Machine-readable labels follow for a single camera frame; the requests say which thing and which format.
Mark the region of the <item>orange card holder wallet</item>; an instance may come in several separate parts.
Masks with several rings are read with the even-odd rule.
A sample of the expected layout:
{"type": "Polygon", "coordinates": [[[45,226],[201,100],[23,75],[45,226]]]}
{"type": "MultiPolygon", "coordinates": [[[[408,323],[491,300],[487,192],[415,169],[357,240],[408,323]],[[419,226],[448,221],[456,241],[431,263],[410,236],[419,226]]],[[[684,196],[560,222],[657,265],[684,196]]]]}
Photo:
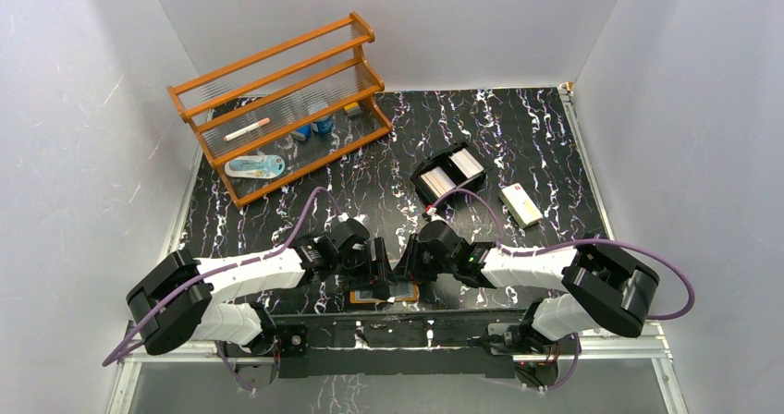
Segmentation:
{"type": "Polygon", "coordinates": [[[371,289],[352,290],[349,294],[349,302],[351,304],[413,302],[417,301],[419,296],[420,290],[416,284],[398,282],[371,289]]]}

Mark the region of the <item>white card stack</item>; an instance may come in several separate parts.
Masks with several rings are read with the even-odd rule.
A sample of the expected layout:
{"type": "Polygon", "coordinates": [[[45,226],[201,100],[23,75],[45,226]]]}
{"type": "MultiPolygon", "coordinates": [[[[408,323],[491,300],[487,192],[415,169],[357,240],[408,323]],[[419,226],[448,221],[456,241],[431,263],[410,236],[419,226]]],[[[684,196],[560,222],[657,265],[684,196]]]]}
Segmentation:
{"type": "Polygon", "coordinates": [[[420,180],[423,181],[437,199],[456,187],[455,182],[441,167],[435,167],[422,173],[420,180]]]}
{"type": "Polygon", "coordinates": [[[449,155],[451,162],[466,177],[474,177],[484,171],[483,165],[467,149],[463,148],[449,155]]]}

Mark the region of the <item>black card tray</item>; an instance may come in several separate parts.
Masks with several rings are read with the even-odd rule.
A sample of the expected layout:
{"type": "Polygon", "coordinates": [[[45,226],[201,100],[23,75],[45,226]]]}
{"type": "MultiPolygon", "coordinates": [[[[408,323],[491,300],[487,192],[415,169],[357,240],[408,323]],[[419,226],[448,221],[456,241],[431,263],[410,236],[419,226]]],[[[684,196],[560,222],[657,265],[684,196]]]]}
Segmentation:
{"type": "Polygon", "coordinates": [[[430,157],[418,163],[410,175],[410,182],[414,187],[415,193],[425,206],[433,205],[438,199],[431,190],[420,180],[420,175],[435,167],[441,167],[448,176],[455,182],[456,188],[478,192],[486,181],[488,174],[492,170],[492,165],[479,153],[479,151],[467,140],[461,140],[451,144],[440,152],[436,152],[430,157]],[[467,148],[472,155],[483,165],[484,171],[474,177],[466,178],[459,169],[451,162],[449,155],[453,152],[467,148]]]}

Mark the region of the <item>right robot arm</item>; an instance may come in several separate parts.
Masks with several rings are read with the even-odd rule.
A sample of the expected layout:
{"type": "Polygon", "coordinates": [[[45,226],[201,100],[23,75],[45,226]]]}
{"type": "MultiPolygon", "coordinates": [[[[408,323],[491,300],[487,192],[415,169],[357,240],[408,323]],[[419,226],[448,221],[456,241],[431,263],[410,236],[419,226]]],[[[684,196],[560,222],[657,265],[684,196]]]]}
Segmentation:
{"type": "Polygon", "coordinates": [[[409,237],[395,274],[416,283],[450,274],[472,288],[529,286],[557,291],[526,309],[518,325],[487,328],[476,344],[507,352],[546,352],[562,338],[605,329],[641,334],[659,275],[614,240],[588,237],[540,249],[470,242],[434,217],[409,237]]]}

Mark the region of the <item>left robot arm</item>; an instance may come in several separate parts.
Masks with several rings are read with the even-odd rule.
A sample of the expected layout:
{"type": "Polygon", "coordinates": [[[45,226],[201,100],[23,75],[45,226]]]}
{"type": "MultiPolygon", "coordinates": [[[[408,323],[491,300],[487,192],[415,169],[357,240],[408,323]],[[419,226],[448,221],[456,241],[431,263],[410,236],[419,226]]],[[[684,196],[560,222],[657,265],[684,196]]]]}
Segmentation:
{"type": "Polygon", "coordinates": [[[386,300],[396,279],[380,237],[355,218],[322,235],[305,235],[283,249],[228,258],[168,254],[127,295],[141,347],[152,356],[190,341],[234,344],[264,355],[278,343],[269,311],[246,297],[293,289],[335,275],[348,290],[369,289],[386,300]]]}

